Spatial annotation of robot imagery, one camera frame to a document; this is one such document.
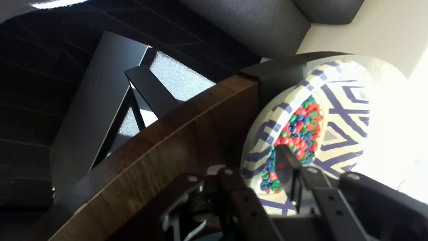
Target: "wood grain surface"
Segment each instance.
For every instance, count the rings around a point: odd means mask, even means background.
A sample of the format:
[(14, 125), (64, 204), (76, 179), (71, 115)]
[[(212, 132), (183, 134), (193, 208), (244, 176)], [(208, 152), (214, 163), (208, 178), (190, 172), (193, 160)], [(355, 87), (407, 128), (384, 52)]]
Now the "wood grain surface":
[(232, 76), (130, 139), (78, 182), (30, 239), (106, 239), (182, 172), (238, 166), (257, 81)]

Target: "black metal frame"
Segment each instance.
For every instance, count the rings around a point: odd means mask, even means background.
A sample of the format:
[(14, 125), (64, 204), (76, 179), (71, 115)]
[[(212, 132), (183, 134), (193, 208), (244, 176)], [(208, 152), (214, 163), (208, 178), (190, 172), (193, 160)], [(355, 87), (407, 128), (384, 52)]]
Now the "black metal frame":
[[(427, 204), (357, 172), (345, 172), (333, 180), (317, 167), (303, 167), (286, 147), (278, 152), (278, 160), (292, 167), (286, 191), (296, 202), (297, 215), (269, 217), (240, 171), (224, 168), (205, 178), (178, 176), (110, 239), (204, 239), (210, 233), (221, 233), (221, 239), (248, 241), (422, 241), (428, 237)], [(419, 208), (400, 199), (418, 203)], [(395, 210), (399, 214), (391, 219), (388, 212)]]
[(125, 75), (127, 76), (130, 84), (135, 87), (135, 91), (131, 87), (129, 88), (126, 99), (119, 107), (118, 115), (114, 119), (107, 138), (102, 144), (102, 148), (91, 168), (101, 163), (111, 150), (130, 107), (133, 109), (138, 127), (141, 129), (146, 128), (135, 95), (141, 95), (158, 117), (162, 117), (181, 104), (181, 101), (177, 100), (173, 93), (162, 84), (162, 81), (159, 81), (159, 79), (150, 71), (150, 65), (154, 61), (155, 56), (157, 49), (149, 46), (141, 61), (141, 65), (125, 71)]

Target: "sunlight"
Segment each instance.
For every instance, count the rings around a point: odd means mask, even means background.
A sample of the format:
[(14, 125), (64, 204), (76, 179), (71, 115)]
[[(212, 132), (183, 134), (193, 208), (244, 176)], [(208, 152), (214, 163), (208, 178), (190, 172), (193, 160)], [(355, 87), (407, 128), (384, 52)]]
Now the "sunlight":
[(30, 5), (32, 5), (38, 9), (52, 9), (52, 8), (74, 5), (74, 4), (79, 4), (79, 2), (85, 2), (85, 1), (87, 1), (87, 0), (47, 0), (44, 2), (32, 2)]
[(410, 80), (418, 83), (427, 83), (428, 76), (428, 46), (426, 46), (422, 57), (419, 59), (418, 64), (411, 73)]

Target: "bolt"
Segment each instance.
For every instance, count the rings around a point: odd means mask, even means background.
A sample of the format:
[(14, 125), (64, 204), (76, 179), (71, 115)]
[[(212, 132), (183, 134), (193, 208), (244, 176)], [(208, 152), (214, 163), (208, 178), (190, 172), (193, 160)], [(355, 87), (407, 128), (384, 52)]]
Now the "bolt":
[(357, 174), (355, 174), (355, 172), (349, 172), (348, 176), (349, 176), (351, 179), (355, 179), (355, 180), (361, 179), (360, 175), (357, 175)]
[(189, 182), (198, 182), (198, 178), (194, 176), (194, 175), (189, 175), (189, 176), (188, 176), (188, 180), (189, 180)]
[(238, 223), (237, 215), (232, 215), (233, 222)]
[(170, 215), (166, 215), (163, 219), (162, 219), (162, 229), (163, 230), (167, 230), (170, 226)]
[(309, 167), (308, 171), (309, 171), (309, 172), (319, 172), (319, 170), (315, 168), (315, 167)]
[(233, 170), (226, 168), (225, 172), (226, 172), (228, 175), (232, 175), (232, 174), (233, 174)]

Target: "black plastic part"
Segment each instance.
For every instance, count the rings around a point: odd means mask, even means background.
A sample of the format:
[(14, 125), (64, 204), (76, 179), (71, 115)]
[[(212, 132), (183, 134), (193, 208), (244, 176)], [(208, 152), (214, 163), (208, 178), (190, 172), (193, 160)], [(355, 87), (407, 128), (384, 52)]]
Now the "black plastic part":
[(288, 218), (272, 217), (284, 239), (331, 241), (324, 222), (317, 215), (292, 215)]
[(312, 22), (348, 24), (364, 0), (293, 0)]
[(257, 198), (254, 190), (249, 188), (238, 170), (220, 171), (220, 183), (224, 188), (225, 208), (224, 217), (233, 217), (238, 226), (240, 239), (280, 239), (280, 231), (270, 222), (270, 218)]
[(315, 187), (313, 194), (332, 239), (369, 241), (369, 235), (340, 190)]
[(383, 241), (428, 238), (426, 203), (359, 172), (343, 174), (339, 186), (367, 231), (375, 238)]
[(300, 206), (297, 211), (300, 214), (317, 214), (321, 215), (320, 206), (316, 202), (313, 192), (315, 187), (331, 187), (328, 179), (320, 168), (304, 167), (297, 176), (301, 190), (300, 190)]

